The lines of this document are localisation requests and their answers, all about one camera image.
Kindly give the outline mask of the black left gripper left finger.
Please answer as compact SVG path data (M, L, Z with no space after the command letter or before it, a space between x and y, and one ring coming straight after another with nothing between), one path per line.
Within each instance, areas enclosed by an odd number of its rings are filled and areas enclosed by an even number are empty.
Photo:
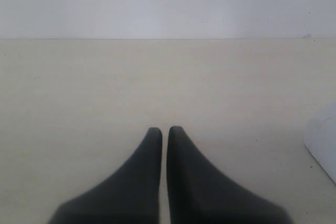
M49 223L159 223L162 132L148 129L106 180L58 207Z

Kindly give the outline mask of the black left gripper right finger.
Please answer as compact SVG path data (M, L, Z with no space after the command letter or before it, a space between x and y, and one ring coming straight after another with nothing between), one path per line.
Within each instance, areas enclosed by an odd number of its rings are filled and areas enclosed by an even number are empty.
M171 223L292 223L283 208L218 170L181 126L169 130L167 192Z

